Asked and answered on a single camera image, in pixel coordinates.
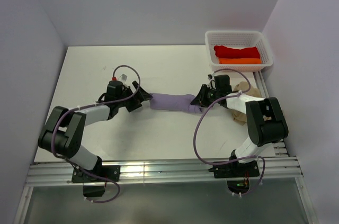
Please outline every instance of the glass panel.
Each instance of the glass panel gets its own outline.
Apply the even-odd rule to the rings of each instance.
[[[109,187],[105,198],[113,195]],[[225,181],[122,185],[104,204],[84,202],[81,186],[36,187],[26,224],[38,223],[307,223],[294,179],[264,180],[232,197]]]

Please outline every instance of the metal frame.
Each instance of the metal frame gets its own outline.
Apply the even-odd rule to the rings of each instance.
[[[33,193],[33,187],[24,187],[21,195],[19,205],[17,207],[16,215],[14,218],[14,224],[23,224],[25,222],[26,213],[28,206],[31,201],[31,196]]]
[[[253,74],[262,96],[268,97],[269,95],[261,72]],[[297,158],[289,157],[283,140],[274,144],[274,151],[275,157],[265,158],[266,169],[264,179],[295,178],[308,221],[312,224],[318,224]],[[260,170],[262,170],[262,161],[259,160],[258,162]],[[213,173],[208,172],[210,166],[197,159],[121,161],[104,162],[103,164],[121,165],[120,184],[216,181]],[[73,168],[67,163],[35,163],[31,165],[14,223],[21,224],[24,222],[34,187],[82,186],[82,184],[71,183],[72,173]]]

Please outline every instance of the beige cloth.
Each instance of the beige cloth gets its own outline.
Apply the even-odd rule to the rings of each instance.
[[[244,91],[248,89],[248,83],[247,82],[240,82],[240,84],[236,85],[234,87],[235,91]],[[259,91],[259,89],[253,88],[251,86],[251,89],[246,93],[249,96],[253,96],[253,97],[261,97],[261,93]],[[235,122],[244,125],[247,122],[247,118],[246,115],[244,113],[241,113],[239,111],[236,110],[231,110],[232,112],[232,116]]]

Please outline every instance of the wire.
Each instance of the wire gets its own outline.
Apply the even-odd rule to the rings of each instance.
[[[222,70],[231,70],[231,71],[234,71],[234,72],[237,72],[239,73],[240,75],[242,75],[247,83],[248,83],[248,89],[244,90],[242,93],[247,93],[250,89],[251,89],[251,83],[249,82],[248,78],[240,71],[237,71],[235,69],[218,69],[216,71],[214,71],[214,73],[217,73],[219,71],[222,71]],[[262,170],[262,173],[261,173],[261,176],[258,180],[258,183],[253,187],[251,188],[250,190],[248,190],[246,193],[244,193],[243,195],[245,194],[248,194],[250,193],[251,191],[253,191],[254,189],[256,189],[258,187],[258,185],[261,183],[262,179],[263,179],[263,176],[264,176],[264,172],[265,172],[265,167],[266,167],[266,162],[265,162],[265,159],[261,156],[255,156],[255,155],[252,155],[252,156],[246,156],[246,157],[241,157],[241,158],[237,158],[237,159],[232,159],[232,160],[228,160],[228,161],[225,161],[225,162],[217,162],[217,163],[214,163],[214,162],[208,162],[207,160],[204,160],[203,158],[200,157],[199,153],[198,153],[198,150],[197,150],[197,134],[198,134],[198,129],[200,127],[200,124],[202,122],[202,119],[206,116],[207,112],[215,105],[217,104],[218,102],[220,101],[223,101],[223,100],[226,100],[228,98],[235,98],[235,97],[239,97],[241,94],[241,92],[239,92],[238,94],[235,94],[235,95],[227,95],[227,96],[224,96],[224,97],[221,97],[215,101],[213,101],[203,112],[202,116],[200,117],[199,121],[198,121],[198,124],[195,128],[195,131],[194,131],[194,135],[193,135],[193,149],[194,149],[194,153],[195,155],[197,156],[197,158],[205,163],[205,164],[208,164],[208,165],[212,165],[212,166],[219,166],[219,165],[225,165],[225,164],[230,164],[230,163],[233,163],[233,162],[237,162],[239,160],[243,160],[243,159],[261,159],[263,161],[263,170]]]
[[[137,94],[137,92],[139,91],[140,89],[140,83],[141,83],[141,79],[140,79],[140,76],[138,74],[138,72],[133,69],[132,67],[128,66],[128,65],[120,65],[118,66],[117,68],[114,69],[113,71],[113,77],[115,76],[115,72],[119,69],[119,68],[122,68],[122,67],[126,67],[126,68],[129,68],[131,70],[133,70],[135,72],[135,74],[137,75],[138,77],[138,87],[137,89],[135,90],[135,92],[133,94],[131,94],[130,96],[126,97],[126,98],[122,98],[120,100],[115,100],[115,101],[107,101],[107,102],[101,102],[101,103],[95,103],[95,104],[91,104],[91,105],[87,105],[87,106],[81,106],[81,107],[77,107],[77,108],[74,108],[74,109],[70,109],[68,110],[65,114],[63,114],[60,119],[58,120],[55,128],[54,128],[54,131],[53,131],[53,134],[52,134],[52,140],[51,140],[51,151],[52,151],[52,154],[56,157],[56,158],[59,158],[59,159],[64,159],[66,162],[70,163],[72,166],[77,166],[77,164],[73,163],[72,161],[70,161],[69,159],[65,158],[64,156],[59,156],[56,152],[56,149],[55,149],[55,139],[56,139],[56,135],[57,135],[57,132],[58,132],[58,129],[61,125],[61,123],[63,122],[64,118],[69,115],[70,113],[72,112],[75,112],[75,111],[80,111],[80,110],[83,110],[83,109],[88,109],[90,107],[95,107],[95,106],[101,106],[101,105],[106,105],[106,104],[113,104],[113,103],[118,103],[118,102],[122,102],[122,101],[126,101],[130,98],[132,98],[134,95]],[[100,179],[100,180],[103,180],[103,181],[106,181],[106,182],[111,182],[113,183],[114,185],[117,186],[117,193],[110,199],[107,199],[107,200],[92,200],[92,199],[88,199],[86,198],[87,200],[93,202],[93,203],[106,203],[106,202],[110,202],[112,200],[114,200],[115,198],[117,198],[117,196],[119,195],[120,193],[120,186],[117,182],[111,180],[111,179],[108,179],[108,178],[105,178],[105,177],[101,177],[101,176],[98,176],[98,175],[95,175],[95,174],[92,174],[90,173],[89,171],[83,169],[82,167],[78,167],[83,173],[85,173],[87,176],[90,176],[92,178],[95,178],[95,179]]]
[[[246,170],[245,176],[244,176],[244,183],[245,183],[246,185],[248,184],[248,179],[249,179],[249,173],[248,173],[248,171]]]

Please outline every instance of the black mounting bracket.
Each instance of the black mounting bracket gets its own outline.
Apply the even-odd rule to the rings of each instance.
[[[229,159],[236,159],[234,150]],[[244,177],[246,174],[248,177],[260,176],[259,167],[255,160],[244,164],[233,162],[224,165],[213,165],[208,171],[214,173],[214,178],[239,178]]]
[[[120,176],[120,166],[119,165],[102,166],[100,173],[99,174],[95,173],[95,175],[105,177],[115,182],[118,182]],[[95,183],[95,182],[103,181],[100,179],[89,177],[86,174],[84,174],[81,170],[74,168],[72,175],[72,183]]]
[[[96,175],[106,177],[115,182],[119,181],[120,176],[119,165],[101,166],[99,170],[100,173],[95,172]],[[86,174],[84,174],[81,170],[74,168],[72,175],[72,183],[94,183],[94,182],[103,182],[103,181],[100,179],[89,177]],[[106,185],[84,185],[83,195],[86,198],[101,197],[105,193],[105,190]]]

